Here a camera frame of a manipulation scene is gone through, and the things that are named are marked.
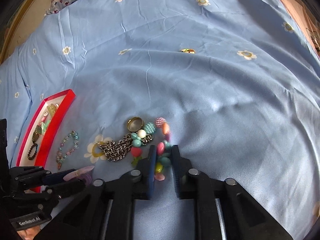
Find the left hand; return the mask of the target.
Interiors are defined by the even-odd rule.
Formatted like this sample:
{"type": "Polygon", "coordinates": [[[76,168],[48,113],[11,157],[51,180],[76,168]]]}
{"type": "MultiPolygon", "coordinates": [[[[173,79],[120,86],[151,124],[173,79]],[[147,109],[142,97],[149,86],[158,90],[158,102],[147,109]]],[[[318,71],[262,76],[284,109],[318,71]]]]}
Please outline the left hand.
{"type": "Polygon", "coordinates": [[[23,240],[33,240],[34,237],[41,231],[41,227],[39,225],[34,226],[32,228],[28,228],[25,230],[20,230],[17,233],[23,240]]]}

